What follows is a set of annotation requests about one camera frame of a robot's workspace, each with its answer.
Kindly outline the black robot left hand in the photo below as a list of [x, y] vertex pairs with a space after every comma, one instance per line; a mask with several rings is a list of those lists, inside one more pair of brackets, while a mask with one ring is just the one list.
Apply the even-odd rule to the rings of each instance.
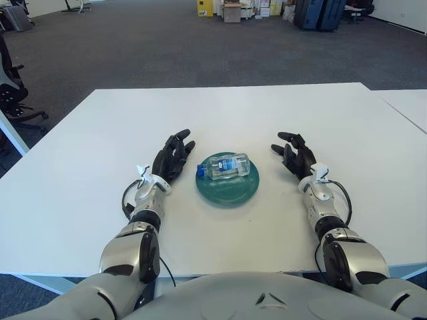
[[168, 138], [154, 159], [152, 174], [160, 176], [169, 184], [181, 174], [189, 154], [195, 147], [195, 141], [184, 143], [190, 133], [189, 129], [184, 129]]

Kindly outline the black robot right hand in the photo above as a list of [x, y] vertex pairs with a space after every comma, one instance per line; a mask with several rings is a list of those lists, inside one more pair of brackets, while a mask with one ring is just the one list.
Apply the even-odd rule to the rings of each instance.
[[278, 137], [287, 143], [284, 147], [271, 144], [271, 149], [282, 157], [282, 164], [299, 181], [312, 175], [310, 168], [316, 163], [312, 150], [306, 146], [306, 142], [300, 134], [279, 132]]

